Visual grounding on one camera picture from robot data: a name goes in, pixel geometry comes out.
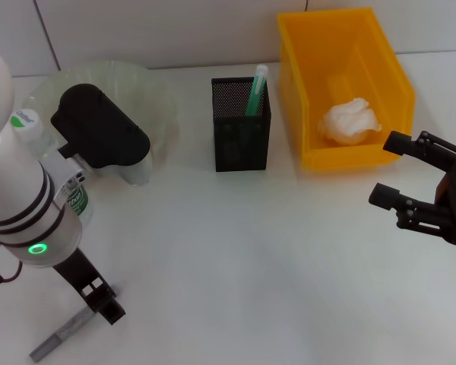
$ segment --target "cable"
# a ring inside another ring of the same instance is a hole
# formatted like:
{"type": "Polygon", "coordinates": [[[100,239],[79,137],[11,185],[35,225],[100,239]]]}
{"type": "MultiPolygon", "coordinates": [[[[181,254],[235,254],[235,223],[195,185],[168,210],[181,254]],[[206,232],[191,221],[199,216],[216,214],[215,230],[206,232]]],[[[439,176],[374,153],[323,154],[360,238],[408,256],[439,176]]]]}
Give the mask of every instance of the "cable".
{"type": "Polygon", "coordinates": [[[24,266],[24,264],[22,263],[22,261],[19,261],[18,262],[18,268],[17,268],[17,271],[15,272],[15,275],[12,276],[11,278],[3,279],[2,283],[10,283],[10,282],[14,281],[16,278],[18,278],[18,275],[20,275],[21,272],[22,272],[22,267],[23,266],[24,266]]]}

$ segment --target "yellow plastic bin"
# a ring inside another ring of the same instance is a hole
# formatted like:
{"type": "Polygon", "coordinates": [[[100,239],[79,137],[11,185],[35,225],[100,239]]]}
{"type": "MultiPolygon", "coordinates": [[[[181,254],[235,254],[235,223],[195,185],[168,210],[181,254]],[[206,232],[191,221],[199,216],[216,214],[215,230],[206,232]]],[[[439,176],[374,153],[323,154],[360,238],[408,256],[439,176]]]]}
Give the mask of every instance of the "yellow plastic bin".
{"type": "Polygon", "coordinates": [[[382,147],[392,130],[411,134],[415,93],[372,9],[279,14],[278,23],[280,93],[302,167],[370,167],[397,159],[382,147]],[[369,101],[382,130],[349,147],[321,137],[325,113],[355,97],[369,101]]]}

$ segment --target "marker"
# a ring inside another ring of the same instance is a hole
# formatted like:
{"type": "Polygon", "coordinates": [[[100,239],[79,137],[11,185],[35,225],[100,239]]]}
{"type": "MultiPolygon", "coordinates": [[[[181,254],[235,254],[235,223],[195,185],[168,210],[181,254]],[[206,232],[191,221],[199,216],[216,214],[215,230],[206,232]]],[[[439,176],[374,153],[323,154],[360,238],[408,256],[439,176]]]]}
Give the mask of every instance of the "marker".
{"type": "Polygon", "coordinates": [[[246,116],[256,116],[260,99],[265,89],[267,81],[268,67],[266,65],[258,65],[255,77],[253,78],[252,91],[250,92],[249,103],[246,107],[246,116]]]}

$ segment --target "plastic bottle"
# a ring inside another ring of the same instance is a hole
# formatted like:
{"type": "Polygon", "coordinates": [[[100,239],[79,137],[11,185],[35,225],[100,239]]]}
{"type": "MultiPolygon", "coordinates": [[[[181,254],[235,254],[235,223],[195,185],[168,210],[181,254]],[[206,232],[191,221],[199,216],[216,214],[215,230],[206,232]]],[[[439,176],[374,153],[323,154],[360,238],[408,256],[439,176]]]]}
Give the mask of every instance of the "plastic bottle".
{"type": "MultiPolygon", "coordinates": [[[[37,158],[43,158],[59,146],[54,134],[44,126],[39,114],[32,109],[20,109],[12,113],[10,123],[15,131],[25,142],[32,154],[37,158]]],[[[69,205],[78,215],[83,227],[85,227],[93,214],[93,206],[83,186],[74,190],[68,198],[69,205]]]]}

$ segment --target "pen holder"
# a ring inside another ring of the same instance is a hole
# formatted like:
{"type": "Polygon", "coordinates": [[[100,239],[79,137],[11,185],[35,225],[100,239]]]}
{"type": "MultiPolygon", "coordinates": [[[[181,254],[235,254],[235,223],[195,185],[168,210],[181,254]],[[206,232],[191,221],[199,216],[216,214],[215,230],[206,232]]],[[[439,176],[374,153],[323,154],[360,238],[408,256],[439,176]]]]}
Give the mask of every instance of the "pen holder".
{"type": "Polygon", "coordinates": [[[253,78],[214,78],[213,124],[216,171],[265,170],[271,105],[264,86],[256,116],[245,116],[253,78]]]}

